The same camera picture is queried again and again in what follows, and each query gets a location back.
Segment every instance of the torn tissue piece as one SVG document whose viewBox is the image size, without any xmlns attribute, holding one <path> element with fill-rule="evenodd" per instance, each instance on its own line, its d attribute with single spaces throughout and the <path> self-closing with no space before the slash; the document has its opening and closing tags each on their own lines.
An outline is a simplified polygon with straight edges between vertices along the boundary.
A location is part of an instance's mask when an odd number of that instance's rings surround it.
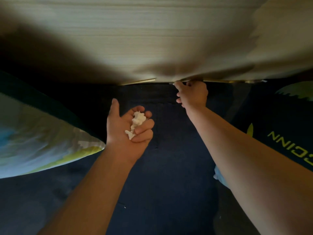
<svg viewBox="0 0 313 235">
<path fill-rule="evenodd" d="M 136 134 L 134 134 L 135 128 L 139 125 L 142 125 L 145 120 L 146 117 L 144 113 L 140 113 L 139 111 L 134 113 L 134 118 L 131 120 L 133 122 L 133 124 L 131 125 L 131 130 L 125 130 L 125 133 L 128 135 L 128 138 L 130 140 L 136 136 Z"/>
</svg>

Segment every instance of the dark blanket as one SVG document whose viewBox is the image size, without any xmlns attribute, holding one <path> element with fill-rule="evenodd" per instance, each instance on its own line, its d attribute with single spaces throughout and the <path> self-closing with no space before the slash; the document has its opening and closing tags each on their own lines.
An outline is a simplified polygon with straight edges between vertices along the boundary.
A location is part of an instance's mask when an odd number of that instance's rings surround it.
<svg viewBox="0 0 313 235">
<path fill-rule="evenodd" d="M 233 101 L 232 86 L 211 83 L 208 88 L 208 107 L 225 116 Z M 154 138 L 131 170 L 107 234 L 214 234 L 215 164 L 185 109 L 175 102 L 174 86 L 49 84 L 41 91 L 62 102 L 103 140 L 113 97 L 121 113 L 136 105 L 153 113 Z M 1 179 L 0 234 L 35 234 L 98 156 Z"/>
</svg>

